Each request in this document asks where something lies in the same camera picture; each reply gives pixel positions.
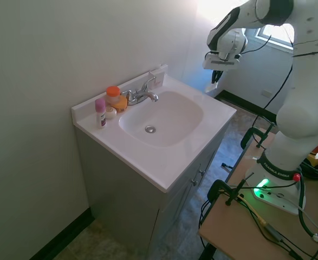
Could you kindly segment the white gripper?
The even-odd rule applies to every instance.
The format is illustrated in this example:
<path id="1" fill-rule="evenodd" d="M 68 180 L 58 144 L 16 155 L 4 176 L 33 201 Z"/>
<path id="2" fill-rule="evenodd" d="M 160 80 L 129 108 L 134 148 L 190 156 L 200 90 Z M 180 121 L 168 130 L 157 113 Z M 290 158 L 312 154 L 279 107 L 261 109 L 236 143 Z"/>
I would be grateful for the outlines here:
<path id="1" fill-rule="evenodd" d="M 223 71 L 237 69 L 241 54 L 239 52 L 227 53 L 225 57 L 219 57 L 220 52 L 209 51 L 203 61 L 203 68 L 213 70 L 211 83 L 215 84 L 222 77 Z"/>

